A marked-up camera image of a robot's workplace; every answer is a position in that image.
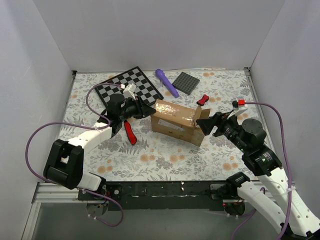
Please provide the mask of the red black knife cap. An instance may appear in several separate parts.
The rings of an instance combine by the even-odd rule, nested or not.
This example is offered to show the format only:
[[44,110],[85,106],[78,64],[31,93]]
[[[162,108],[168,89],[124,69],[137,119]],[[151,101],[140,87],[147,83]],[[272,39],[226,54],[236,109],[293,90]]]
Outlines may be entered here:
[[210,99],[210,97],[209,97],[208,95],[204,94],[204,95],[202,96],[202,98],[199,99],[199,100],[196,102],[196,104],[202,107],[202,106],[205,105],[205,103],[206,103],[209,99]]

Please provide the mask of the red black utility knife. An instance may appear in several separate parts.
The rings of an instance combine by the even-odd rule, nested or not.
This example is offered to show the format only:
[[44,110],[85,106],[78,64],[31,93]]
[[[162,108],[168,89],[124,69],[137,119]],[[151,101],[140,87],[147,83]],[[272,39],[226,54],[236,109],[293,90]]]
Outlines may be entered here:
[[130,144],[134,146],[137,143],[137,137],[133,133],[130,123],[125,120],[123,125]]

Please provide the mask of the brown taped cardboard box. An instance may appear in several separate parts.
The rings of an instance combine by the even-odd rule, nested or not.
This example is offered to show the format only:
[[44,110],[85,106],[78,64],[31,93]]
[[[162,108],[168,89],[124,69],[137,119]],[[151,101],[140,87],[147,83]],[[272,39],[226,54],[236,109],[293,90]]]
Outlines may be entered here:
[[150,116],[151,130],[199,147],[205,137],[196,120],[209,117],[211,110],[201,106],[189,108],[164,100],[157,100],[156,113]]

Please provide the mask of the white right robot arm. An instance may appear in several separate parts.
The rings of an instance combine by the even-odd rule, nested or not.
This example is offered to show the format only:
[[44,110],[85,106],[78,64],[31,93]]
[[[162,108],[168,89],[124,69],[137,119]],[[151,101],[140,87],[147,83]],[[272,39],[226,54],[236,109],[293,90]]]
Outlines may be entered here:
[[207,136],[214,127],[214,137],[224,135],[241,152],[246,167],[259,179],[273,196],[269,199],[250,181],[243,172],[227,178],[220,195],[232,199],[242,198],[250,203],[269,223],[281,239],[318,240],[320,220],[307,207],[297,191],[289,185],[289,178],[276,154],[265,144],[267,133],[256,119],[246,119],[238,124],[236,116],[217,112],[207,119],[198,119],[197,124]]

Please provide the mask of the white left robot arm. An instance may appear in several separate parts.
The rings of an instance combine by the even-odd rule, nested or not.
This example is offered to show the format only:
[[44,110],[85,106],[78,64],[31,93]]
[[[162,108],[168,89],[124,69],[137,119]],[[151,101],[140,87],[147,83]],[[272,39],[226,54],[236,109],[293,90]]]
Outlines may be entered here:
[[102,142],[113,138],[127,119],[143,119],[154,113],[156,110],[143,102],[139,96],[132,99],[114,94],[93,129],[68,140],[58,139],[52,144],[43,176],[70,190],[88,189],[95,200],[103,199],[107,193],[103,185],[105,180],[84,171],[85,155]]

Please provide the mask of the dark grey studded plate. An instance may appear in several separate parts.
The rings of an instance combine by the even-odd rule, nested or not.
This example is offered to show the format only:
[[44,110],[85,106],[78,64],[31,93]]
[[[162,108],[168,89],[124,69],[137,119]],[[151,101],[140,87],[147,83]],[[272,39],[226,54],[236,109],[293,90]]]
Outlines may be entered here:
[[200,80],[185,72],[181,72],[172,85],[179,91],[190,95],[196,89]]

